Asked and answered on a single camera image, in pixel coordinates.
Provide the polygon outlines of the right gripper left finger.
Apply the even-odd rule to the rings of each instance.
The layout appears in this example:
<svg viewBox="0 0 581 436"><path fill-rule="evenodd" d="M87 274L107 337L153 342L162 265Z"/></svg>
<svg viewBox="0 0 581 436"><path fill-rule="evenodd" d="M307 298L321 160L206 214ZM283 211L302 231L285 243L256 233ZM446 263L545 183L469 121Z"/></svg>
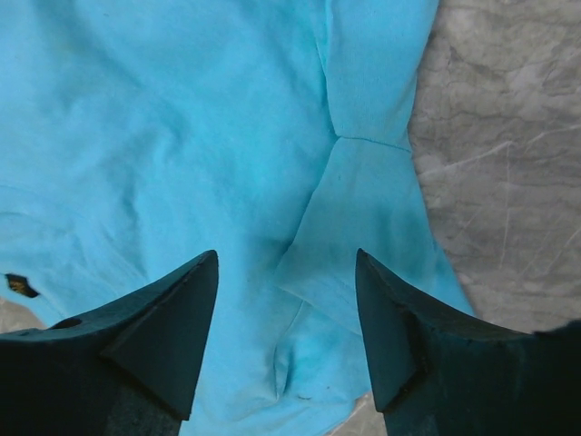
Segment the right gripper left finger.
<svg viewBox="0 0 581 436"><path fill-rule="evenodd" d="M97 309L1 337L4 435L175 435L192 413L215 251Z"/></svg>

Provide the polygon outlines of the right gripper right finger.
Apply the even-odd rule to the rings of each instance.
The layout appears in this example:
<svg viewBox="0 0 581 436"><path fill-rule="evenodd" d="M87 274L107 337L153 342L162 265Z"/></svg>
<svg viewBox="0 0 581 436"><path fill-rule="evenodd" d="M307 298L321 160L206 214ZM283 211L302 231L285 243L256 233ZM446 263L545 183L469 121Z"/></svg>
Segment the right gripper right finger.
<svg viewBox="0 0 581 436"><path fill-rule="evenodd" d="M358 252L359 321L390 435L577 435L580 323L513 331L467 315Z"/></svg>

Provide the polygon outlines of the light blue t-shirt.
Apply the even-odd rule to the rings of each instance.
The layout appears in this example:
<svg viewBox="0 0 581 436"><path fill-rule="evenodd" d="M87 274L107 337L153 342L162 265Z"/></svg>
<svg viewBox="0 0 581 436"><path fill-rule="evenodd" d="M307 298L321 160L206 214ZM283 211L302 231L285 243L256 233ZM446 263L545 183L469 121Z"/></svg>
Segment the light blue t-shirt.
<svg viewBox="0 0 581 436"><path fill-rule="evenodd" d="M408 136L435 1L4 1L1 270L58 322L214 250L184 435L322 435L369 391L365 250L462 312Z"/></svg>

